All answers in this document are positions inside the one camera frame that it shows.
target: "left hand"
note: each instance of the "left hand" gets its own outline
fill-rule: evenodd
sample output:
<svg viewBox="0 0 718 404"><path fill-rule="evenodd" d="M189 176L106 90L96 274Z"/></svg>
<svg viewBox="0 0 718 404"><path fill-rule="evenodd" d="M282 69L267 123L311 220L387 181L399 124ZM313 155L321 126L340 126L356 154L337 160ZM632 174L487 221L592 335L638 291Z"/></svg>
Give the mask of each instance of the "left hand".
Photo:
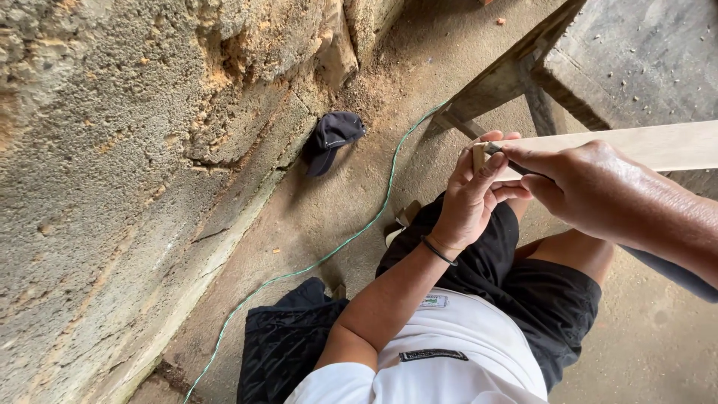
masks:
<svg viewBox="0 0 718 404"><path fill-rule="evenodd" d="M469 244L478 240L496 205L511 198L533 198L531 192L526 190L519 180L494 183L508 164L508 159L502 152L491 156L477 175L474 175L474 143L520 137L516 132L504 137L500 131L491 131L461 151L456 169L449 177L442 213L429 235L429 241L434 242L432 245L438 244L434 247L446 253L447 257L455 258Z"/></svg>

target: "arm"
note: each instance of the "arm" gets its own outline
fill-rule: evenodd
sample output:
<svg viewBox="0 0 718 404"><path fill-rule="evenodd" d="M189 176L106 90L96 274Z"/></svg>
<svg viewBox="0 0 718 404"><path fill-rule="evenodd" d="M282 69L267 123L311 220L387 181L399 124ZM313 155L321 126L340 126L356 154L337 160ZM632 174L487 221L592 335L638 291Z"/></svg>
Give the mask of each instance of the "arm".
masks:
<svg viewBox="0 0 718 404"><path fill-rule="evenodd" d="M481 139L499 140L500 137L501 133L494 131ZM441 216L426 238L449 260L455 260L467 245L479 238L499 202L507 198L531 198L521 187L492 187L494 178L508 163L502 153L493 155L479 173L473 175L472 148L470 144L463 149L456 170L449 178ZM358 362L376 371L378 353L406 325L448 266L425 245L417 246L347 305L332 327L315 369L339 362Z"/></svg>
<svg viewBox="0 0 718 404"><path fill-rule="evenodd" d="M585 234L650 252L718 287L718 203L628 159L606 142L562 152L505 145L539 175L521 182L555 216Z"/></svg>

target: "white shirt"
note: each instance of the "white shirt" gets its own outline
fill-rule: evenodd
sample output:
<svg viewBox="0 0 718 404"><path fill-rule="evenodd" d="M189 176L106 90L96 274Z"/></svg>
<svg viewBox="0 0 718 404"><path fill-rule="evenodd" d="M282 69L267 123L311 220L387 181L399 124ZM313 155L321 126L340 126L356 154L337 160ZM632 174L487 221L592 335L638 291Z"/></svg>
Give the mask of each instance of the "white shirt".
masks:
<svg viewBox="0 0 718 404"><path fill-rule="evenodd" d="M545 404L546 384L523 332L478 296L434 288L379 353L310 373L286 404Z"/></svg>

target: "hand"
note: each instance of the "hand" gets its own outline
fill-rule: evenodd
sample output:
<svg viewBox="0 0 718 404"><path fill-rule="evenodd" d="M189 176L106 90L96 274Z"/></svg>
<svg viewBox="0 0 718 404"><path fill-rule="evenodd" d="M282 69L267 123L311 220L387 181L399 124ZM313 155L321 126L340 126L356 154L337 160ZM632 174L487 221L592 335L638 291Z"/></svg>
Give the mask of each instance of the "hand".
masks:
<svg viewBox="0 0 718 404"><path fill-rule="evenodd" d="M661 233L677 211L695 203L692 193L627 158L603 141L561 152L505 144L519 165L552 178L524 175L521 183L554 216L582 233L636 246Z"/></svg>
<svg viewBox="0 0 718 404"><path fill-rule="evenodd" d="M505 139L520 137L512 132ZM471 142L461 151L456 169L449 177L442 214L429 235L429 242L451 260L479 238L496 205L509 198L531 199L531 193L520 181L493 182L508 164L503 153L491 156L474 175L474 143L495 142L502 138L501 132L491 131Z"/></svg>

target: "shirt label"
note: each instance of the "shirt label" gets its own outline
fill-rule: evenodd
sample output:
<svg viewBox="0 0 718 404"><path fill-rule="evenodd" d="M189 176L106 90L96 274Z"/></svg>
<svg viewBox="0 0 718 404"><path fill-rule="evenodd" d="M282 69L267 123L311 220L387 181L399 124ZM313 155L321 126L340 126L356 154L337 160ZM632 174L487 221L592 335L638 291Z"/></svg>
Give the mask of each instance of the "shirt label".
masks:
<svg viewBox="0 0 718 404"><path fill-rule="evenodd" d="M443 295L426 295L419 307L446 307L449 302L448 296Z"/></svg>
<svg viewBox="0 0 718 404"><path fill-rule="evenodd" d="M420 349L419 351L401 352L399 353L399 360L402 362L410 362L419 359L428 358L454 358L462 361L468 361L469 358L464 355L464 352L450 351L448 349Z"/></svg>

